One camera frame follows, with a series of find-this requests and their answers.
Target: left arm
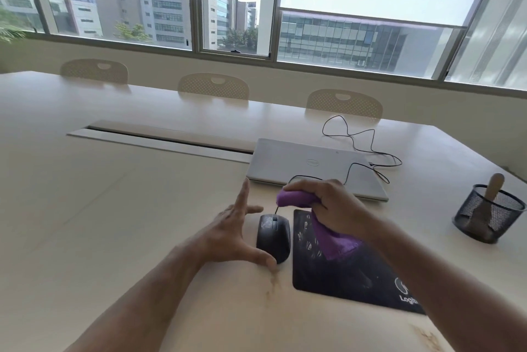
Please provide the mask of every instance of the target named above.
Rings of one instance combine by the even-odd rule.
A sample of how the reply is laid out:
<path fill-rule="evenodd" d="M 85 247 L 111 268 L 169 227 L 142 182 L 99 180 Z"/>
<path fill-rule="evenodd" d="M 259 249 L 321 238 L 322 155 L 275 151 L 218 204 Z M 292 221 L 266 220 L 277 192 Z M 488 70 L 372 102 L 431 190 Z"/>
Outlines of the left arm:
<path fill-rule="evenodd" d="M 170 253 L 93 322 L 66 352 L 158 351 L 185 291 L 206 262 L 247 260 L 276 269 L 268 253 L 250 247 L 241 236 L 247 213 L 249 182 L 243 182 L 234 205 Z"/>

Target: table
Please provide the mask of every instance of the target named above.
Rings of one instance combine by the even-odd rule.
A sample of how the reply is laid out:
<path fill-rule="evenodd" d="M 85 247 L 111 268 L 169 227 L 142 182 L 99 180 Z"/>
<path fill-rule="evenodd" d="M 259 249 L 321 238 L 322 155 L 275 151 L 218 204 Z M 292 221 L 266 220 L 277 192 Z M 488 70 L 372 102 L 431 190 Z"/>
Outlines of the table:
<path fill-rule="evenodd" d="M 0 75 L 2 350 L 65 348 L 173 245 L 233 201 L 247 170 L 246 163 L 67 133 L 109 120 L 248 143 L 267 137 L 349 148 L 348 139 L 321 135 L 331 116 L 36 72 Z M 372 126 L 357 116 L 346 119 L 352 129 Z M 343 131 L 338 122 L 331 126 Z M 374 127 L 375 146 L 404 164 L 383 171 L 390 201 L 368 202 L 371 208 L 526 309 L 525 218 L 494 246 L 451 224 L 472 184 L 501 169 L 433 126 L 381 120 Z M 369 140 L 357 138 L 361 147 Z M 527 200 L 527 186 L 508 173 L 504 189 Z M 273 212 L 277 191 L 253 183 L 250 201 Z M 292 220 L 293 209 L 280 213 Z M 250 243 L 258 219 L 247 218 Z M 425 351 L 410 324 L 439 335 L 418 315 L 294 290 L 291 259 L 279 283 L 267 296 L 266 270 L 246 262 L 207 266 L 162 350 Z"/>

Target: mouse pad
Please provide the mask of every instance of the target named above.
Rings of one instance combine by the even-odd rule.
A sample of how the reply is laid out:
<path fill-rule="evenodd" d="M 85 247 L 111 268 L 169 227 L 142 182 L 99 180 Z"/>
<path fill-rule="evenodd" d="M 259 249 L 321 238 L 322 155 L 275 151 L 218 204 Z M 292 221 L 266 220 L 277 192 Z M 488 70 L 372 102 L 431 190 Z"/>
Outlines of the mouse pad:
<path fill-rule="evenodd" d="M 294 288 L 425 315 L 392 268 L 367 245 L 342 259 L 327 260 L 318 247 L 310 213 L 296 209 L 294 214 Z"/>

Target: black mesh pen holder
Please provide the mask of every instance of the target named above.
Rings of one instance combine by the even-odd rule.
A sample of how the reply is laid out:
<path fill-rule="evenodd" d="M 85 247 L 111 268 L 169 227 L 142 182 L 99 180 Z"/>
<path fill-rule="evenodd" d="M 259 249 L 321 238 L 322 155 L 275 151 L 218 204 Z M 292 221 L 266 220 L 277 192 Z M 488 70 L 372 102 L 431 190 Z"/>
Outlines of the black mesh pen holder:
<path fill-rule="evenodd" d="M 525 203 L 503 190 L 490 201 L 484 197 L 486 188 L 485 184 L 474 186 L 453 222 L 467 236 L 494 244 L 524 212 Z"/>

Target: purple cloth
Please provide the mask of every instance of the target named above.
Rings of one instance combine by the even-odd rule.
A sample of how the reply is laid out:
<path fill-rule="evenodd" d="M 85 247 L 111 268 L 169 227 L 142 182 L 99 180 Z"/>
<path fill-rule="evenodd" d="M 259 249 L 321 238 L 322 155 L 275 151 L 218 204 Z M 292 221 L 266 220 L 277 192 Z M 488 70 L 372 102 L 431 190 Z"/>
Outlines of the purple cloth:
<path fill-rule="evenodd" d="M 319 197 L 306 191 L 284 191 L 280 190 L 276 196 L 276 205 L 288 207 L 293 205 L 297 208 L 310 208 L 312 204 L 320 203 Z M 351 254 L 362 242 L 355 237 L 340 234 L 328 229 L 317 219 L 311 210 L 313 218 L 313 231 L 318 240 L 320 250 L 327 260 L 343 258 Z"/>

